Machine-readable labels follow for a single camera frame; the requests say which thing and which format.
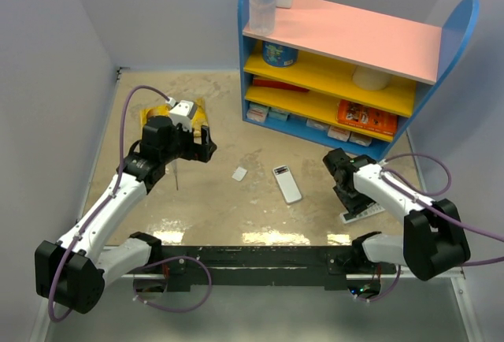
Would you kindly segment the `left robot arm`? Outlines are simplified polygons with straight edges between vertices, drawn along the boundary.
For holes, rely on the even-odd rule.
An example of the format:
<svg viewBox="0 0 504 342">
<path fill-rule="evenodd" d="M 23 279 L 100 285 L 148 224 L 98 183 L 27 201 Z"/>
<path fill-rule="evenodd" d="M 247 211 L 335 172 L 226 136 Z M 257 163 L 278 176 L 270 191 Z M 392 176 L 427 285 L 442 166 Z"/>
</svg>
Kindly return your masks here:
<svg viewBox="0 0 504 342">
<path fill-rule="evenodd" d="M 201 137 L 171 117 L 152 117 L 128 152 L 120 153 L 117 173 L 92 208 L 57 242 L 44 240 L 35 250 L 35 289 L 48 300 L 48 313 L 60 321 L 55 307 L 89 312 L 105 288 L 126 273 L 158 271 L 163 263 L 161 241 L 135 232 L 119 247 L 104 246 L 119 224 L 165 175 L 177 159 L 207 163 L 216 151 L 209 126 Z"/>
</svg>

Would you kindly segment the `slim white remote control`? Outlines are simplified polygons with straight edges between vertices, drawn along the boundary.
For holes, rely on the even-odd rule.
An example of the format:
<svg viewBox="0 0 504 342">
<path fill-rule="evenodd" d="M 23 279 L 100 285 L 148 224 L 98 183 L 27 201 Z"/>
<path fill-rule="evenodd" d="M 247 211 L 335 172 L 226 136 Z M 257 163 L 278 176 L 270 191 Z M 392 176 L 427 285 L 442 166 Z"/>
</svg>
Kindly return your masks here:
<svg viewBox="0 0 504 342">
<path fill-rule="evenodd" d="M 379 204 L 373 204 L 369 207 L 367 207 L 365 210 L 358 214 L 352 214 L 351 212 L 342 212 L 339 217 L 342 221 L 343 224 L 349 224 L 355 221 L 359 221 L 361 219 L 371 217 L 380 213 L 383 213 L 385 209 L 380 206 Z"/>
</svg>

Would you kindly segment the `wide white remote control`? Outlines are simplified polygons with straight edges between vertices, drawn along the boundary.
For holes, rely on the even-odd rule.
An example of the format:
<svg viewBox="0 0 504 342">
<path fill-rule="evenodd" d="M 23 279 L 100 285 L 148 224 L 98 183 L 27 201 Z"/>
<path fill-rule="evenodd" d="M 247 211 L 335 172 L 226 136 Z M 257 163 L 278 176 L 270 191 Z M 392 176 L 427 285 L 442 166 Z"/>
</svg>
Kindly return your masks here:
<svg viewBox="0 0 504 342">
<path fill-rule="evenodd" d="M 279 186 L 280 192 L 282 193 L 283 199 L 286 204 L 290 205 L 296 203 L 302 199 L 302 194 L 299 191 L 298 185 L 292 176 L 291 170 L 288 167 L 288 172 L 281 175 L 276 175 L 276 168 L 272 170 L 273 176 Z"/>
</svg>

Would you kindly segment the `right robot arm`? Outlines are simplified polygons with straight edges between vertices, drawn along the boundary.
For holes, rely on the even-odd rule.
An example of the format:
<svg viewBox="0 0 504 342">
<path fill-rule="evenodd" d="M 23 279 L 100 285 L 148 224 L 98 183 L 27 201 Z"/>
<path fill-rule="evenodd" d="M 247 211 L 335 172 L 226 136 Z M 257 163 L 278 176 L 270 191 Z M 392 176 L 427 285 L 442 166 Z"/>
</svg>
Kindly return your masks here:
<svg viewBox="0 0 504 342">
<path fill-rule="evenodd" d="M 408 188 L 367 155 L 352 158 L 339 148 L 329 151 L 323 163 L 348 214 L 378 205 L 403 227 L 401 236 L 371 232 L 352 241 L 350 262 L 359 273 L 388 263 L 406 266 L 428 281 L 470 259 L 458 209 L 450 200 L 436 201 Z"/>
</svg>

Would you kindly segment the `white battery cover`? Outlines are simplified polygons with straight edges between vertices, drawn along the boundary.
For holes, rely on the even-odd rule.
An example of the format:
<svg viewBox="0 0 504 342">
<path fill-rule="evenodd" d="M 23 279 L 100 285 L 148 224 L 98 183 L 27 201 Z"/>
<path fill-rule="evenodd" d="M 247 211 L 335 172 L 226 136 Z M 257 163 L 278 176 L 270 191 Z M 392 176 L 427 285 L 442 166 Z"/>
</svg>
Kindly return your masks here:
<svg viewBox="0 0 504 342">
<path fill-rule="evenodd" d="M 235 169 L 234 173 L 232 174 L 232 179 L 240 182 L 244 179 L 246 174 L 247 174 L 247 169 L 244 169 L 243 167 L 238 167 Z"/>
</svg>

